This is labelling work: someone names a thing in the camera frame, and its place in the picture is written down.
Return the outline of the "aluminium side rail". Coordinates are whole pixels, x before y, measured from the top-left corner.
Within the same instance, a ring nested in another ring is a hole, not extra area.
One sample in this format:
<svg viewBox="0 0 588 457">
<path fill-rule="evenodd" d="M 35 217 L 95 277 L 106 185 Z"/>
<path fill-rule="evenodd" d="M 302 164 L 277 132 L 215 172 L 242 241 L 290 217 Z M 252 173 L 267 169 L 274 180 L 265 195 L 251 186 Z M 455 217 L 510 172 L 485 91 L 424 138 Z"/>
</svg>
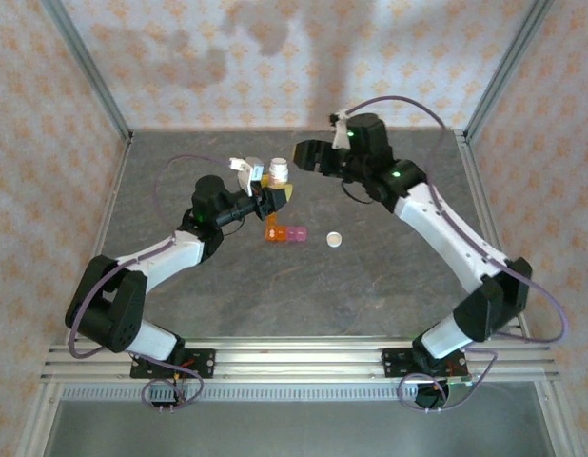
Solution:
<svg viewBox="0 0 588 457">
<path fill-rule="evenodd" d="M 109 223 L 110 223 L 111 214 L 113 212 L 113 208 L 114 208 L 114 205 L 115 205 L 115 202 L 117 199 L 117 195 L 118 195 L 119 188 L 120 188 L 122 178 L 124 175 L 125 167 L 127 164 L 127 158 L 128 158 L 128 155 L 130 153 L 131 146 L 133 143 L 133 138 L 134 138 L 134 133 L 132 132 L 130 134 L 130 137 L 126 141 L 124 150 L 120 156 L 120 159 L 119 159 L 119 162 L 117 165 L 117 169 L 115 171 L 115 175 L 112 179 L 112 182 L 111 182 L 111 185 L 110 185 L 110 188 L 108 191 L 107 201 L 105 203 L 103 213 L 100 218 L 99 228 L 96 233 L 94 245 L 93 245 L 91 255 L 90 255 L 91 258 L 93 258 L 94 256 L 96 256 L 102 252 L 102 248 L 104 246 L 106 236 L 108 233 L 108 227 L 109 227 Z"/>
<path fill-rule="evenodd" d="M 454 136 L 461 155 L 461 161 L 471 190 L 472 198 L 474 200 L 475 209 L 480 221 L 482 238 L 487 243 L 490 243 L 494 248 L 497 248 L 500 251 L 504 251 L 504 248 L 500 242 L 500 236 L 498 235 L 493 214 L 489 206 L 487 193 L 484 190 L 482 184 L 480 170 L 477 165 L 474 153 L 469 146 L 462 130 L 455 130 Z"/>
</svg>

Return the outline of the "grey metal sheet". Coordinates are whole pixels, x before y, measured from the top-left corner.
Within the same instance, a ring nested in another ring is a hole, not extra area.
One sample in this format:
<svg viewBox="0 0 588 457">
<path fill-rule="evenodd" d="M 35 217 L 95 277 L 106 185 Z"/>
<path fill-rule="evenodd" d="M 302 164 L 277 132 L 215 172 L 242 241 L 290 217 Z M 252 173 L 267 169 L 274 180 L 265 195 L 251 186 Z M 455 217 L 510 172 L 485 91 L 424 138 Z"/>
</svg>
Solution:
<svg viewBox="0 0 588 457">
<path fill-rule="evenodd" d="M 555 457 L 531 403 L 480 395 L 420 414 L 395 402 L 199 403 L 175 413 L 65 402 L 44 457 Z"/>
</svg>

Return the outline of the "aluminium mounting rail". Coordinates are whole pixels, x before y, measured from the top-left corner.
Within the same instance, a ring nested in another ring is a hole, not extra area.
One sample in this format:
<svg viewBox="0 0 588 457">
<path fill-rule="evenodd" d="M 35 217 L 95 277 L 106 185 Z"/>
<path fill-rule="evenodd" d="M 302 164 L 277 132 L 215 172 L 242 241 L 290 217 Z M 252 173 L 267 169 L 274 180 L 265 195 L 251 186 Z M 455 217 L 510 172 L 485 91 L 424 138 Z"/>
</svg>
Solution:
<svg viewBox="0 0 588 457">
<path fill-rule="evenodd" d="M 409 342 L 374 337 L 216 337 L 190 339 L 190 348 L 216 350 L 213 379 L 227 383 L 391 383 L 384 375 L 382 350 L 407 348 Z M 549 346 L 494 339 L 464 351 L 469 375 L 452 382 L 534 382 L 559 376 Z M 125 353 L 102 351 L 84 360 L 70 356 L 67 346 L 49 349 L 41 370 L 45 382 L 125 382 L 131 359 Z"/>
</svg>

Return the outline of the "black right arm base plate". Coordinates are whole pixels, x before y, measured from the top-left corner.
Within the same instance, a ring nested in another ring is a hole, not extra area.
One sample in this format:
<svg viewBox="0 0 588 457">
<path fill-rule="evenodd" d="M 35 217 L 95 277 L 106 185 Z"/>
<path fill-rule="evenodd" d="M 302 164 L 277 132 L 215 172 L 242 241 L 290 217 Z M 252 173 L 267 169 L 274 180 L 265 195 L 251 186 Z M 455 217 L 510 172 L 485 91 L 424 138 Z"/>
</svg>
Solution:
<svg viewBox="0 0 588 457">
<path fill-rule="evenodd" d="M 412 373 L 427 374 L 436 378 L 469 375 L 466 358 L 460 350 L 435 359 L 421 348 L 384 348 L 381 360 L 387 378 L 402 378 Z"/>
</svg>

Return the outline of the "aluminium frame leg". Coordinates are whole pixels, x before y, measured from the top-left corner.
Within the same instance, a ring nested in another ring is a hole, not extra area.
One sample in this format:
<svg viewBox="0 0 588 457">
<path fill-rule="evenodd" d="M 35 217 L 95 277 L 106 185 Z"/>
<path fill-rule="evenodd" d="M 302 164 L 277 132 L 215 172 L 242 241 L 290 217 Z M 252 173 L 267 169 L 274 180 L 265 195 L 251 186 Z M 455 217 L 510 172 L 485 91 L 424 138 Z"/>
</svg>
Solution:
<svg viewBox="0 0 588 457">
<path fill-rule="evenodd" d="M 575 457 L 565 421 L 564 404 L 560 400 L 557 385 L 557 381 L 535 382 L 541 415 L 555 456 Z"/>
<path fill-rule="evenodd" d="M 15 457 L 43 457 L 63 392 L 63 384 L 42 383 L 36 389 Z"/>
</svg>

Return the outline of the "white vitamin pill bottle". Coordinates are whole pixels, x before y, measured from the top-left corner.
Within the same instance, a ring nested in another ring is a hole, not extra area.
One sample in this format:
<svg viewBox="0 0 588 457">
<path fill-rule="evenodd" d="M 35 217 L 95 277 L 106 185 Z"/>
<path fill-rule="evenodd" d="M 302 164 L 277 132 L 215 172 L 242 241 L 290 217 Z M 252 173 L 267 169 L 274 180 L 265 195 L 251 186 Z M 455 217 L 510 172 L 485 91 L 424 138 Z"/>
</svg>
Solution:
<svg viewBox="0 0 588 457">
<path fill-rule="evenodd" d="M 281 157 L 272 158 L 268 169 L 268 185 L 275 188 L 289 181 L 288 162 Z"/>
</svg>

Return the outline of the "orange and pink pill organizer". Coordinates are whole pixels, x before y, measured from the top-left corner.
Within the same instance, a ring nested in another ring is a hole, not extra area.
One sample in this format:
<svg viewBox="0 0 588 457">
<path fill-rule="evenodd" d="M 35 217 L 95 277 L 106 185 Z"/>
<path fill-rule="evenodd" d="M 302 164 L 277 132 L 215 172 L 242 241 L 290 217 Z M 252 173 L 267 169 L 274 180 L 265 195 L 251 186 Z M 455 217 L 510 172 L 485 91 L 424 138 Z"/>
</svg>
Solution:
<svg viewBox="0 0 588 457">
<path fill-rule="evenodd" d="M 307 227 L 280 225 L 276 214 L 270 214 L 265 220 L 265 240 L 276 243 L 303 243 L 307 239 Z"/>
</svg>

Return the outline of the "aluminium frame post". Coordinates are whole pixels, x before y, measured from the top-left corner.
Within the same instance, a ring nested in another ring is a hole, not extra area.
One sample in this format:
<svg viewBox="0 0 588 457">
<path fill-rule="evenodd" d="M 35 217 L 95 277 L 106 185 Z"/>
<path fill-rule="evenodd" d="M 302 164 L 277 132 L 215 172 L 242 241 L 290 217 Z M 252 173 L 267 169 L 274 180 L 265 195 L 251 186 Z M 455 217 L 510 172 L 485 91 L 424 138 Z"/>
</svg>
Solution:
<svg viewBox="0 0 588 457">
<path fill-rule="evenodd" d="M 467 127 L 463 130 L 463 138 L 471 145 L 480 135 L 483 124 L 498 103 L 502 92 L 514 75 L 527 48 L 531 45 L 543 19 L 551 9 L 555 0 L 533 0 L 524 16 L 521 25 L 506 49 L 504 55 L 483 92 Z"/>
<path fill-rule="evenodd" d="M 97 96 L 108 120 L 116 129 L 119 136 L 129 143 L 133 130 L 118 107 L 104 77 L 93 60 L 88 47 L 76 28 L 69 12 L 62 0 L 40 0 L 55 27 L 61 34 L 70 54 L 74 58 L 81 72 L 87 78 L 92 91 Z"/>
</svg>

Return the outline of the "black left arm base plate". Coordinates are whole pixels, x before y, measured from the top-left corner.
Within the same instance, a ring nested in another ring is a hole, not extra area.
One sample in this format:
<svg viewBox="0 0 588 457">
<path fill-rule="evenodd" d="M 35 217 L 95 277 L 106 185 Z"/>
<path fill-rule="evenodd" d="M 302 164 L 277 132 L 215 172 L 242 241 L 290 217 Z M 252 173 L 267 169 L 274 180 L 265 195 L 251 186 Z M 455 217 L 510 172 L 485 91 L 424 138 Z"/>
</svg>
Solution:
<svg viewBox="0 0 588 457">
<path fill-rule="evenodd" d="M 166 360 L 166 363 L 195 371 L 204 379 L 211 379 L 214 374 L 215 356 L 215 349 L 184 348 L 177 349 L 176 353 Z M 129 376 L 132 379 L 160 379 L 172 378 L 176 374 L 184 375 L 181 371 L 145 359 L 134 359 L 131 363 Z"/>
</svg>

